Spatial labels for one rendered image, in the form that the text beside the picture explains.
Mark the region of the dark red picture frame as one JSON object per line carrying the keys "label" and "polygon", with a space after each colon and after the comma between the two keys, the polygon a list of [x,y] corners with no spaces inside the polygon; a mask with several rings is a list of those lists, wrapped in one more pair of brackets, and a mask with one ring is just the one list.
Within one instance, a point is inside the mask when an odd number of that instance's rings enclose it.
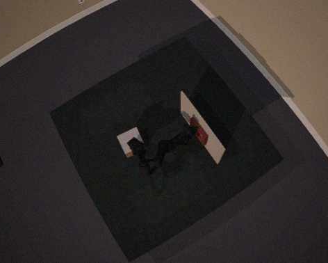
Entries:
{"label": "dark red picture frame", "polygon": [[190,119],[190,127],[199,127],[199,129],[197,129],[198,131],[195,133],[195,135],[202,142],[203,146],[206,145],[208,136],[204,132],[204,129],[202,128],[202,126],[195,120],[194,117],[192,117]]}

